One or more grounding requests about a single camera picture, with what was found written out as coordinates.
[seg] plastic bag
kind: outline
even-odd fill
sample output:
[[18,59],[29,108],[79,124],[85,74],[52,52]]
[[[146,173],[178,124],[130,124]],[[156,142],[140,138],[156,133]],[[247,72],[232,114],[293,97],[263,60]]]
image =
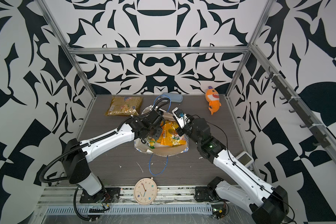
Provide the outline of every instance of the plastic bag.
[[180,146],[186,143],[184,136],[180,137],[175,130],[179,125],[175,121],[166,121],[157,142],[164,146]]
[[138,96],[114,96],[112,97],[111,106],[105,115],[138,115],[142,101],[143,97]]

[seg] black cable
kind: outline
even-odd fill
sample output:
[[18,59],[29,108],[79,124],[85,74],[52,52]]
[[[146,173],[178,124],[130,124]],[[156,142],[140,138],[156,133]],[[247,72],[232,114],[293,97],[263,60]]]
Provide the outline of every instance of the black cable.
[[[228,149],[228,137],[226,136],[226,133],[223,131],[223,129],[221,129],[221,128],[219,128],[223,133],[224,133],[224,135],[225,135],[225,138],[226,138],[226,149]],[[258,185],[259,187],[260,187],[260,189],[263,189],[263,190],[265,190],[266,192],[268,192],[270,195],[273,195],[272,193],[270,193],[269,191],[267,191],[265,188],[264,188],[264,186],[261,186],[258,182],[256,182],[251,176],[249,176],[241,167],[239,167],[238,165],[237,165],[237,163],[236,162],[234,162],[232,159],[231,159],[231,157],[230,157],[230,153],[229,153],[229,150],[228,150],[228,155],[229,155],[229,159],[233,162],[233,166],[237,166],[237,168],[239,168],[243,173],[245,173],[252,181],[254,181],[255,182],[255,184],[256,185]],[[273,195],[275,198],[277,198],[278,200],[280,200],[280,201],[282,201],[283,203],[285,203],[285,204],[287,204],[285,201],[283,201],[282,199],[280,199],[280,198],[278,198],[277,196],[275,196],[275,195]],[[293,213],[293,217],[292,217],[292,219],[291,218],[289,218],[289,219],[291,219],[291,221],[290,222],[288,222],[288,223],[291,223],[291,222],[293,222],[294,221],[294,219],[295,219],[295,211],[293,210],[293,208],[289,205],[289,204],[287,204],[287,206],[289,206],[289,208],[291,208],[291,210],[292,210],[292,213]]]
[[158,108],[157,108],[157,111],[159,111],[160,110],[160,108],[162,107],[162,106],[164,106],[164,105],[167,105],[167,104],[169,104],[169,102],[170,102],[170,99],[169,98],[163,98],[163,99],[166,99],[167,100],[167,102],[165,102],[165,103],[163,103],[163,104],[161,104]]
[[[99,137],[99,138],[96,138],[92,141],[90,141],[90,144],[93,144],[95,142],[98,142],[98,141],[101,141],[102,139],[105,139],[105,138],[108,138],[108,137],[111,137],[112,135],[116,134],[116,132],[111,132],[105,136],[102,136],[102,137]],[[57,163],[58,161],[60,161],[61,159],[63,159],[65,156],[67,155],[70,155],[70,154],[73,154],[74,152],[76,152],[77,150],[80,150],[82,149],[83,147],[86,147],[86,146],[89,146],[90,144],[88,143],[85,143],[85,144],[82,144],[80,146],[76,146],[74,147],[73,149],[67,151],[67,152],[64,152],[63,154],[59,155],[56,159],[52,160],[40,173],[40,176],[39,176],[39,181],[41,183],[52,183],[52,182],[56,182],[56,181],[60,181],[60,180],[67,180],[68,178],[67,177],[58,177],[58,178],[54,178],[54,179],[45,179],[45,174],[46,172],[55,164]]]
[[82,216],[82,215],[78,212],[78,210],[77,210],[77,206],[76,206],[76,196],[77,196],[77,192],[78,192],[78,187],[76,188],[75,193],[73,194],[73,210],[75,211],[76,215],[77,215],[80,219],[82,219],[82,220],[84,220],[84,221],[90,221],[90,220],[91,220],[90,218],[87,218],[87,217]]
[[67,180],[68,178],[67,177],[59,177],[59,178],[55,178],[55,179],[45,179],[44,176],[46,174],[46,172],[55,164],[57,163],[58,161],[60,161],[62,158],[64,158],[65,156],[67,155],[70,155],[74,152],[76,152],[76,150],[79,150],[83,147],[86,147],[88,146],[88,143],[85,143],[83,145],[80,145],[80,146],[77,146],[75,148],[73,148],[72,150],[70,151],[67,151],[67,152],[64,152],[63,154],[59,155],[56,159],[52,160],[40,173],[40,176],[39,176],[39,181],[42,182],[42,183],[51,183],[51,182],[55,182],[55,181],[59,181],[59,180]]
[[226,216],[227,214],[229,214],[229,212],[230,212],[230,208],[229,208],[229,205],[226,203],[226,200],[225,199],[223,199],[223,202],[226,204],[226,206],[228,207],[228,212],[225,212],[225,215],[224,216]]
[[[169,99],[169,98],[162,98],[162,99],[159,99],[159,100],[154,104],[153,109],[156,108],[156,106],[158,105],[158,103],[160,103],[160,102],[163,101],[163,100],[167,100],[167,102],[165,102],[164,104],[160,105],[159,108],[160,108],[161,106],[166,105],[167,103],[170,102],[170,99]],[[148,113],[145,113],[145,114],[142,114],[142,115],[137,115],[137,116],[135,116],[135,117],[137,117],[137,118],[139,118],[139,117],[143,117],[143,116],[146,116],[146,115],[150,114],[151,112],[152,112],[152,111],[149,111]],[[129,120],[129,119],[131,119],[131,118],[132,118],[132,117],[129,117],[129,118],[125,119],[124,121],[122,121],[122,122],[120,123],[120,125],[118,126],[117,130],[119,130],[119,129],[122,127],[122,125],[123,125],[127,120]],[[107,135],[105,135],[105,136],[102,136],[102,137],[99,137],[99,138],[97,138],[97,139],[94,139],[94,140],[90,141],[90,144],[93,144],[93,143],[95,143],[95,142],[101,141],[102,139],[111,137],[112,135],[114,135],[114,134],[116,134],[116,133],[117,133],[117,132],[114,131],[114,132],[111,132],[111,133],[109,133],[109,134],[107,134]],[[60,181],[60,180],[67,180],[67,179],[68,179],[67,177],[58,177],[58,178],[54,178],[54,179],[45,179],[45,174],[46,174],[46,172],[47,172],[47,171],[48,171],[48,170],[49,170],[55,163],[57,163],[58,161],[60,161],[61,159],[63,159],[65,156],[70,155],[70,154],[73,154],[73,153],[76,152],[77,150],[80,150],[80,149],[82,149],[83,147],[89,146],[90,144],[85,143],[85,144],[83,144],[83,145],[77,146],[77,147],[75,147],[75,148],[73,148],[73,149],[71,149],[71,150],[69,150],[69,151],[67,151],[67,152],[65,152],[65,153],[63,153],[63,154],[61,154],[61,155],[59,155],[56,159],[52,160],[52,161],[51,161],[51,162],[50,162],[50,163],[49,163],[49,164],[48,164],[48,165],[41,171],[41,173],[40,173],[40,175],[39,175],[39,180],[40,180],[40,182],[42,182],[42,183],[52,183],[52,182],[56,182],[56,181]]]
[[[163,101],[163,100],[167,100],[167,99],[169,100],[169,98],[162,98],[162,99],[157,100],[157,102],[154,104],[152,110],[154,110],[154,109],[156,108],[156,106],[158,105],[159,102],[161,102],[161,101]],[[152,112],[152,110],[149,111],[149,112],[147,112],[147,113],[145,113],[145,114],[136,115],[136,116],[133,116],[133,117],[134,117],[134,118],[141,118],[141,117],[143,117],[143,116],[147,116],[147,115],[149,115],[149,114]],[[122,125],[123,125],[124,123],[126,123],[129,119],[132,119],[132,117],[129,117],[129,118],[124,119],[124,120],[120,123],[120,125],[118,125],[118,127],[117,127],[117,131],[119,131],[119,130],[121,129]]]

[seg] round clock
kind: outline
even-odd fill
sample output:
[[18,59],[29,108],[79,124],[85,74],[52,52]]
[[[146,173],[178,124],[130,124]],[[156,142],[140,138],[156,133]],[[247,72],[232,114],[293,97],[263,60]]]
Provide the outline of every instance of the round clock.
[[152,178],[143,178],[136,183],[133,190],[134,199],[141,205],[150,205],[157,197],[157,184]]

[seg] white scuff mark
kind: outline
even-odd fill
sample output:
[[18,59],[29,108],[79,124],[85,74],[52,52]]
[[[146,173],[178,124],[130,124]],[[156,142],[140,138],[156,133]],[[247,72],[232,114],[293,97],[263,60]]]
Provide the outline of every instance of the white scuff mark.
[[[139,163],[138,162],[136,162],[138,165],[139,165]],[[142,169],[142,167],[141,166],[139,166],[139,168],[141,168],[141,170],[142,170],[142,173],[143,173],[143,169]]]

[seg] wall clock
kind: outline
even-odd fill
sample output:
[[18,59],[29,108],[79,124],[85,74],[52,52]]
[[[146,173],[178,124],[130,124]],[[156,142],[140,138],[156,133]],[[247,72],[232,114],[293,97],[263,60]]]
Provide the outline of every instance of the wall clock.
[[143,178],[134,186],[133,197],[141,205],[150,205],[157,197],[157,184],[152,178]]

